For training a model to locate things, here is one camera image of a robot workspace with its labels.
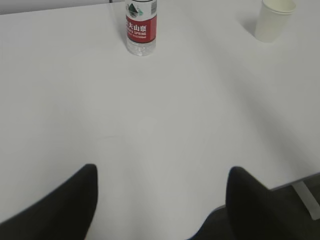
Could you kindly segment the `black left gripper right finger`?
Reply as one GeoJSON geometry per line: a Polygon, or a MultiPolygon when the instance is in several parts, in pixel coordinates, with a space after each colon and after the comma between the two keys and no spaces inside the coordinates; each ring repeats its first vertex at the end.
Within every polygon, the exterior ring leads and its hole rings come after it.
{"type": "Polygon", "coordinates": [[[320,238],[320,222],[311,219],[292,187],[270,190],[239,166],[228,174],[226,210],[237,240],[320,238]]]}

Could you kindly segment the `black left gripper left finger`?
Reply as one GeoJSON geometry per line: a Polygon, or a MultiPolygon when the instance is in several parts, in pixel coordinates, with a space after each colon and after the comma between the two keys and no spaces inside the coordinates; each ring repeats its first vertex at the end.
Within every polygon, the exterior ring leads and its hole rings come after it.
{"type": "Polygon", "coordinates": [[[84,240],[98,203],[98,169],[86,164],[50,194],[0,224],[2,240],[84,240]]]}

